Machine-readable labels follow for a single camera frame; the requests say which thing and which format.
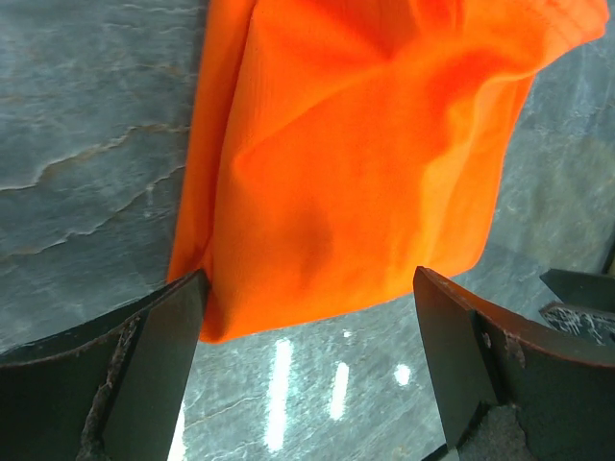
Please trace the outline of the orange t-shirt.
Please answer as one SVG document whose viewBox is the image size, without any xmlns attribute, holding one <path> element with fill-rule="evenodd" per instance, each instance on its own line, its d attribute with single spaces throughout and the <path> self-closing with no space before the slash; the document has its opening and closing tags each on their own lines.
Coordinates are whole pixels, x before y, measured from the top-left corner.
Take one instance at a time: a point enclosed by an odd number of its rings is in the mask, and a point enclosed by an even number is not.
<svg viewBox="0 0 615 461">
<path fill-rule="evenodd" d="M 212 1 L 168 277 L 222 343 L 480 259 L 537 74 L 604 1 Z"/>
</svg>

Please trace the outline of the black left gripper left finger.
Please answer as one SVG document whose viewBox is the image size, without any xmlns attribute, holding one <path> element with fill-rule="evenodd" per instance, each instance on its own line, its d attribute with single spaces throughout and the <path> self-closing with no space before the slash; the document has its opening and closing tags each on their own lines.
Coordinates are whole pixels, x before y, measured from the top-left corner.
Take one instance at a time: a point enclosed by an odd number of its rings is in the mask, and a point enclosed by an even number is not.
<svg viewBox="0 0 615 461">
<path fill-rule="evenodd" d="M 208 292 L 197 271 L 3 352 L 2 459 L 166 459 Z"/>
</svg>

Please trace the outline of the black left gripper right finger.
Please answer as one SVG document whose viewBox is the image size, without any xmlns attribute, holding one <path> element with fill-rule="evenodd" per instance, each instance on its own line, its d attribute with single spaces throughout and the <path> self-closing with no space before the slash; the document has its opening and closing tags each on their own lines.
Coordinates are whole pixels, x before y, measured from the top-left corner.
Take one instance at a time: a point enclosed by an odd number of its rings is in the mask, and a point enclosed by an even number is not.
<svg viewBox="0 0 615 461">
<path fill-rule="evenodd" d="M 610 460 L 614 344 L 484 300 L 428 268 L 413 280 L 445 444 L 436 460 Z M 562 301 L 614 313 L 613 301 Z"/>
</svg>

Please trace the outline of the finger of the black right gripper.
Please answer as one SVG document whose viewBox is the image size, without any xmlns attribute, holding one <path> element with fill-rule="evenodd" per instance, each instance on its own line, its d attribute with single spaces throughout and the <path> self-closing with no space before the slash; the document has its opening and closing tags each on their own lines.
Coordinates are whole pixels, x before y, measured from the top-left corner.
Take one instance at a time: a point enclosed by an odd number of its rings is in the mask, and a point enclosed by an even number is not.
<svg viewBox="0 0 615 461">
<path fill-rule="evenodd" d="M 564 303 L 549 303 L 539 312 L 553 329 L 592 341 L 597 345 L 614 344 L 613 312 Z"/>
<path fill-rule="evenodd" d="M 562 301 L 614 300 L 612 276 L 550 269 L 540 279 Z"/>
</svg>

